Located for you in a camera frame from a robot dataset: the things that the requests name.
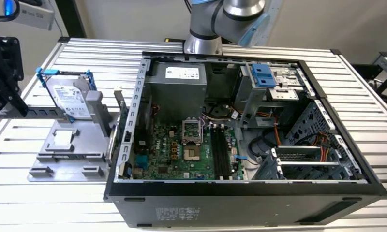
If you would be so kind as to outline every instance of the green circuit board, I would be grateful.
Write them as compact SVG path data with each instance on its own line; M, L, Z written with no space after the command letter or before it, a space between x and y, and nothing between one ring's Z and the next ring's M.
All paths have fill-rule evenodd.
M224 132L226 141L237 150L233 130ZM181 144L181 124L156 124L152 134L152 147L148 154L148 167L142 171L140 179L196 179L214 180L210 129L202 128L202 143L196 145ZM190 148L198 149L198 156L189 153ZM230 149L228 149L228 162L230 164ZM232 179L243 179L243 167L237 164L237 171L232 174Z

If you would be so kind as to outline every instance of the motherboard chip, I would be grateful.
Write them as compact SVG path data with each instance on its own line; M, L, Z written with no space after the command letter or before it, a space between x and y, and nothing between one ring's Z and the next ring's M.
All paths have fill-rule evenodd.
M184 146L182 148L182 159L184 160L200 160L200 152L197 146Z
M168 173L168 167L158 167L157 172L158 173Z

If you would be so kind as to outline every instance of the ram slot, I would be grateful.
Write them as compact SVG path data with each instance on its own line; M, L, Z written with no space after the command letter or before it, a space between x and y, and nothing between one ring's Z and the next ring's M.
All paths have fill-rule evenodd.
M217 137L216 137L216 128L210 129L210 144L212 144L212 156L213 156L213 172L214 179L218 179L221 176L221 169L218 163L218 146L217 146Z

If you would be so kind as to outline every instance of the orange cable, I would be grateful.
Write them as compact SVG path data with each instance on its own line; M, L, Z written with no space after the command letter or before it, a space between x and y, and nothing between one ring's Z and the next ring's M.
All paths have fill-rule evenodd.
M273 132L275 132L275 139L276 139L276 144L277 144L277 146L280 146L280 145L281 145L281 141L279 140L279 136L277 136L277 128L276 128L276 123L277 123L277 117L275 116Z

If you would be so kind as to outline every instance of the white wall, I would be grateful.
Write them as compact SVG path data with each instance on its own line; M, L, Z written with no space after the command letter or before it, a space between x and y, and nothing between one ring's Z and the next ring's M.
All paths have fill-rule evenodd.
M162 42L189 35L182 0L76 0L84 28L97 39Z
M387 51L387 0L284 0L268 46L336 48L369 63Z
M188 36L182 0L76 2L88 13L84 25L94 38L162 41ZM351 62L371 62L387 51L387 0L283 0L268 46L336 48Z

